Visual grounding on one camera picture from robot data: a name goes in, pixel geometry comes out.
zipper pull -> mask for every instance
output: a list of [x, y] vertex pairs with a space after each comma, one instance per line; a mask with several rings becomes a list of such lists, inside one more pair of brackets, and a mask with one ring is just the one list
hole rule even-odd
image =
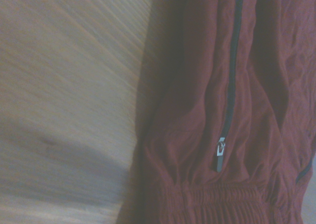
[[221, 172], [223, 166], [223, 155], [225, 148], [225, 138], [221, 137], [217, 142], [217, 172]]

elastic waistband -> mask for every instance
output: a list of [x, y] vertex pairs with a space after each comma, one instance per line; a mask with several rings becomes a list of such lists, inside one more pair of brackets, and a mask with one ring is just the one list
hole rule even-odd
[[268, 223], [260, 194], [249, 184], [206, 184], [147, 191], [146, 223]]

wooden floor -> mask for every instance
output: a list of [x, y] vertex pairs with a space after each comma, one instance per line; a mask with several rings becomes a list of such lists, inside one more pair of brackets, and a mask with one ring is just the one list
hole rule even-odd
[[0, 0], [0, 223], [140, 223], [139, 144], [184, 2]]

wrinkled fabric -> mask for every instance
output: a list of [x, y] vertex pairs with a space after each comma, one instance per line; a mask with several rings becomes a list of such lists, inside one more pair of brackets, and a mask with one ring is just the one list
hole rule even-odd
[[316, 150], [316, 1], [243, 0], [221, 172], [235, 0], [188, 0], [184, 65], [143, 144], [147, 224], [297, 224]]

zipper pocket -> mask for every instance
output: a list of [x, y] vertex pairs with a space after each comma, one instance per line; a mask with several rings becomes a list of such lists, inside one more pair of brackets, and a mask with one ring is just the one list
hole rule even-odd
[[313, 163], [313, 159], [311, 158], [310, 162], [309, 162], [308, 165], [304, 168], [304, 170], [302, 170], [302, 171], [298, 174], [298, 176], [297, 176], [297, 178], [296, 178], [296, 180], [295, 180], [295, 184], [297, 184], [298, 181], [300, 181], [300, 179], [303, 178], [304, 175], [307, 174], [307, 172], [308, 172], [308, 171], [310, 170], [310, 168], [312, 167], [312, 163]]
[[221, 132], [219, 141], [217, 142], [217, 172], [221, 172], [223, 166], [223, 156], [225, 148], [225, 139], [229, 132], [229, 129], [233, 120], [234, 106], [235, 106], [235, 91], [236, 91], [236, 57], [237, 57], [237, 47], [239, 41], [239, 32], [241, 28], [241, 11], [242, 11], [242, 1], [236, 0], [235, 6], [235, 17], [234, 17], [234, 28], [231, 40], [230, 49], [230, 62], [229, 62], [229, 82], [227, 90], [227, 108], [225, 115], [225, 122]]

